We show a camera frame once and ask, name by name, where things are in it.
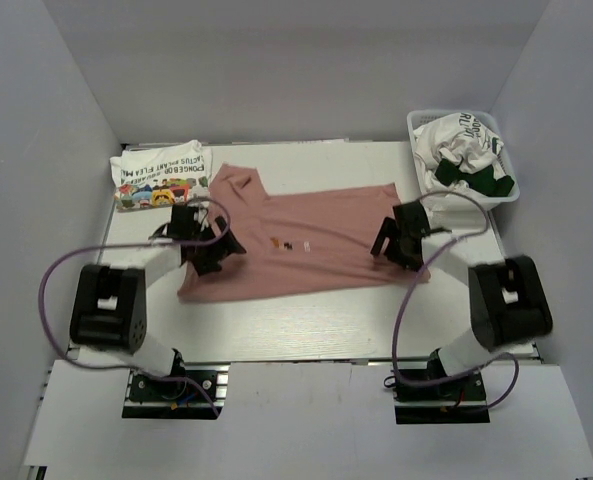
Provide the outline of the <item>pink t-shirt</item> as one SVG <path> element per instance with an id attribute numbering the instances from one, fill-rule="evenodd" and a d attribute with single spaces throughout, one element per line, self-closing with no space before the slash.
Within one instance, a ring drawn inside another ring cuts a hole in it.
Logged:
<path id="1" fill-rule="evenodd" d="M 415 276 L 370 253 L 399 202 L 394 184 L 271 196 L 256 169 L 224 164 L 209 192 L 246 252 L 228 256 L 216 273 L 188 268 L 177 292 L 184 303 L 406 285 Z"/>

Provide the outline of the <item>dark green t-shirt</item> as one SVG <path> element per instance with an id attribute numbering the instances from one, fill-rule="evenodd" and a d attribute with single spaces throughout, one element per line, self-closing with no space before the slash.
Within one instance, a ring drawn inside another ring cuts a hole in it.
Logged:
<path id="1" fill-rule="evenodd" d="M 487 197 L 507 197 L 515 186 L 515 180 L 509 175 L 496 179 L 492 165 L 475 173 L 466 173 L 447 159 L 440 161 L 435 176 L 446 187 L 465 184 L 471 190 Z"/>

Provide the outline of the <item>white t-shirt green lettering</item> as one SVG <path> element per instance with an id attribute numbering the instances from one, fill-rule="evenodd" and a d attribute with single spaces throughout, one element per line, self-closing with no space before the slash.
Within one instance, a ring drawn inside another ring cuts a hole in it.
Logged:
<path id="1" fill-rule="evenodd" d="M 429 171 L 447 160 L 461 172 L 474 174 L 491 167 L 495 178 L 505 172 L 501 165 L 504 143 L 479 117 L 458 112 L 440 117 L 413 130 L 415 157 Z"/>

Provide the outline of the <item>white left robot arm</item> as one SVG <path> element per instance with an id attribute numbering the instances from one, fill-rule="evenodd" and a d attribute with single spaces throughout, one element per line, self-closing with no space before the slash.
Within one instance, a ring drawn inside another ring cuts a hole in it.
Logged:
<path id="1" fill-rule="evenodd" d="M 132 254 L 120 262 L 87 264 L 81 271 L 69 335 L 72 343 L 114 356 L 120 367 L 153 377 L 164 398 L 187 387 L 181 354 L 148 332 L 147 291 L 169 273 L 191 266 L 198 275 L 218 273 L 246 249 L 231 228 L 231 215 L 211 201 L 171 208 L 170 219 L 144 243 L 112 244 Z"/>

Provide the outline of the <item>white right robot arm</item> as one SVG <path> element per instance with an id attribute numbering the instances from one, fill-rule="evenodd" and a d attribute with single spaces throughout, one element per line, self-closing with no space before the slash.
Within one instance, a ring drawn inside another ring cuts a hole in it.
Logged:
<path id="1" fill-rule="evenodd" d="M 393 327 L 391 364 L 396 383 L 429 388 L 442 399 L 453 397 L 462 389 L 464 378 L 494 361 L 513 359 L 514 346 L 546 337 L 553 330 L 553 317 L 531 257 L 485 263 L 458 249 L 491 228 L 484 208 L 478 203 L 473 206 L 482 216 L 482 225 L 458 234 L 431 219 L 421 199 L 396 205 L 393 215 L 383 220 L 371 248 L 372 256 L 383 255 L 413 274 Z M 399 368 L 399 334 L 411 297 L 432 266 L 467 288 L 470 323 L 455 340 L 430 354 L 426 377 L 414 380 Z"/>

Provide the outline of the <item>folded white cartoon print t-shirt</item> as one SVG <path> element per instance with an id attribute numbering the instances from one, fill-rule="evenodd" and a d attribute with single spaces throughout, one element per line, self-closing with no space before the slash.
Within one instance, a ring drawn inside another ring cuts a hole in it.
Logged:
<path id="1" fill-rule="evenodd" d="M 125 150 L 110 159 L 119 212 L 166 207 L 208 194 L 212 150 L 199 141 Z"/>

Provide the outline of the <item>white plastic laundry basket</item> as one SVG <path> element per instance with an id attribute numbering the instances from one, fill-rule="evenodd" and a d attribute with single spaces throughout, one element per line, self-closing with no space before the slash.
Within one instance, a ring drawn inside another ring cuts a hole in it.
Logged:
<path id="1" fill-rule="evenodd" d="M 436 109 L 415 110 L 407 115 L 407 127 L 409 132 L 412 156 L 414 153 L 413 148 L 416 145 L 416 141 L 413 138 L 414 129 L 433 120 L 436 120 L 440 117 L 458 112 L 470 113 L 479 117 L 481 122 L 485 126 L 492 129 L 497 135 L 501 137 L 500 128 L 496 120 L 490 114 L 485 112 Z M 469 197 L 467 195 L 456 192 L 428 192 L 430 197 L 426 200 L 426 204 L 435 211 L 471 211 L 475 208 L 476 205 L 480 205 L 483 209 L 489 211 L 502 203 L 515 201 L 519 196 L 520 190 L 517 185 L 514 169 L 511 165 L 510 156 L 507 153 L 505 145 L 503 147 L 500 159 L 502 168 L 505 172 L 504 175 L 509 175 L 515 180 L 515 186 L 513 187 L 509 196 L 487 197 L 474 190 L 473 191 L 475 192 L 475 197 Z"/>

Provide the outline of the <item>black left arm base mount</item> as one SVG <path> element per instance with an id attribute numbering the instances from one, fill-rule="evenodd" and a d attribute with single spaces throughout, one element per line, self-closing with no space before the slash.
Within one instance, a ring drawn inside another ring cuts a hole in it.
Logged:
<path id="1" fill-rule="evenodd" d="M 200 385 L 218 412 L 224 407 L 228 365 L 187 365 L 186 376 Z M 157 382 L 131 373 L 122 408 L 123 419 L 216 420 L 209 402 L 193 384 Z"/>

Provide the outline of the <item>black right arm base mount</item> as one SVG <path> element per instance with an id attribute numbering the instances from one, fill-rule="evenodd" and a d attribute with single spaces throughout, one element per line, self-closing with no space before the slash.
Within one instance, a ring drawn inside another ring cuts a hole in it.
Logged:
<path id="1" fill-rule="evenodd" d="M 487 424 L 487 395 L 480 373 L 436 387 L 410 387 L 393 374 L 383 380 L 393 393 L 397 425 Z"/>

